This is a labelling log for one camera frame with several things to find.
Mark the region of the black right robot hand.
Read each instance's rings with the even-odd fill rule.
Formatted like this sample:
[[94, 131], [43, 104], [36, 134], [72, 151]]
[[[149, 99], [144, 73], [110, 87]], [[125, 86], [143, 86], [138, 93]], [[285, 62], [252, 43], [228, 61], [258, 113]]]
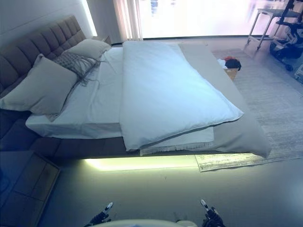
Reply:
[[216, 211], [214, 207], [209, 207], [207, 203], [201, 199], [201, 205], [205, 208], [206, 214], [205, 219], [203, 220], [203, 227], [224, 227], [224, 223], [219, 213]]

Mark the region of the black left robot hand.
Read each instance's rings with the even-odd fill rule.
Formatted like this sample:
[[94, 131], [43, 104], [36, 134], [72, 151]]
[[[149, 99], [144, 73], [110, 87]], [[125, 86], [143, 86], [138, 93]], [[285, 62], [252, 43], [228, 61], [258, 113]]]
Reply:
[[108, 212], [113, 207], [113, 202], [110, 202], [99, 214], [95, 215], [90, 223], [92, 225], [101, 224], [105, 221], [106, 218], [109, 217]]

